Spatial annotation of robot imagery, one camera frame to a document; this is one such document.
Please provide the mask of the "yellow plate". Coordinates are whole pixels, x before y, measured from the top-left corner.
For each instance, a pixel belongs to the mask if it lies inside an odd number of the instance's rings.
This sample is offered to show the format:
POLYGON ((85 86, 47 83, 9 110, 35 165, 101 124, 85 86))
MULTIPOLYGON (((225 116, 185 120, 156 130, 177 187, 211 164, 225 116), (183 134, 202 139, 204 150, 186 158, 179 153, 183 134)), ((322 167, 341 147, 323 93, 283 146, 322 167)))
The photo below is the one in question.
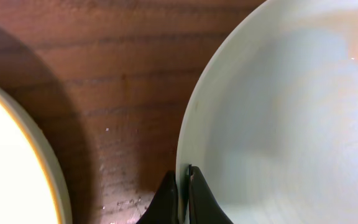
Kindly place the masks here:
POLYGON ((60 223, 45 172, 24 132, 0 103, 0 223, 60 223))

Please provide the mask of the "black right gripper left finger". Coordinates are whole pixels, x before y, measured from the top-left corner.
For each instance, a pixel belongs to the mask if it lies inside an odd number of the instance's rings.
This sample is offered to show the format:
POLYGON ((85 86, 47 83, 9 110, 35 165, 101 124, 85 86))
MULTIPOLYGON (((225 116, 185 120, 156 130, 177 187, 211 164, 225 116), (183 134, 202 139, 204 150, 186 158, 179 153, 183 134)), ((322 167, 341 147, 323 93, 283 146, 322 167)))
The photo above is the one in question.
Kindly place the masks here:
POLYGON ((178 189, 173 170, 165 174, 148 209, 136 224, 179 224, 178 189))

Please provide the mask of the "light green plate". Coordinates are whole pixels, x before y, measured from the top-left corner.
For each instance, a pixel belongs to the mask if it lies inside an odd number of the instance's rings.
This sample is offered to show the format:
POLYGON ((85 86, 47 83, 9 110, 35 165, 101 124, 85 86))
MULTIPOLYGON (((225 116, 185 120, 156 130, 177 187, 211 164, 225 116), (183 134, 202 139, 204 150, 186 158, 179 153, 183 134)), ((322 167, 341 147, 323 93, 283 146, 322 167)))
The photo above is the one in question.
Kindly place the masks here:
POLYGON ((72 223, 70 197, 65 178, 58 159, 47 138, 23 107, 1 88, 0 103, 24 132, 45 172, 56 208, 61 218, 60 223, 54 224, 72 223))
POLYGON ((265 1, 191 95, 179 196, 199 167, 234 223, 358 223, 358 1, 265 1))

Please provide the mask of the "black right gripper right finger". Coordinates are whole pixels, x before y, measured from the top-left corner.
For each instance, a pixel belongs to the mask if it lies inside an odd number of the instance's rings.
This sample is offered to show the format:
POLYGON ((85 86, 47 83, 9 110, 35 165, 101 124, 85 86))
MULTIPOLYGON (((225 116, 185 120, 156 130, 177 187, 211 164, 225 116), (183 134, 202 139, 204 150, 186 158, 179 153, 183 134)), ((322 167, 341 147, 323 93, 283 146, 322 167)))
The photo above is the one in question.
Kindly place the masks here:
POLYGON ((189 165, 188 172, 190 224, 233 224, 217 203, 200 168, 189 165))

